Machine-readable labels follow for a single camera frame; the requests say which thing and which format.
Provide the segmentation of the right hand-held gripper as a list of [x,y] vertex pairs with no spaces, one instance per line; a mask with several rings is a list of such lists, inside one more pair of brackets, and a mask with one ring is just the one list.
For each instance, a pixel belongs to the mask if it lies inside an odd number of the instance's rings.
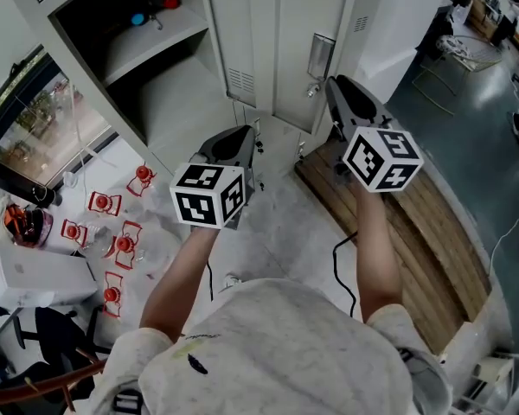
[[369,90],[338,74],[325,83],[336,148],[331,167],[344,181],[356,180],[370,193],[402,191],[424,164],[408,131]]

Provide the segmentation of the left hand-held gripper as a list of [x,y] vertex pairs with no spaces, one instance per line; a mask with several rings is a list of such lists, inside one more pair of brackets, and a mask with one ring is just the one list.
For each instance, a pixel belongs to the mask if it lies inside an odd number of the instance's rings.
[[253,194],[255,129],[250,125],[224,130],[181,163],[170,182],[178,221],[192,227],[238,227],[242,209]]

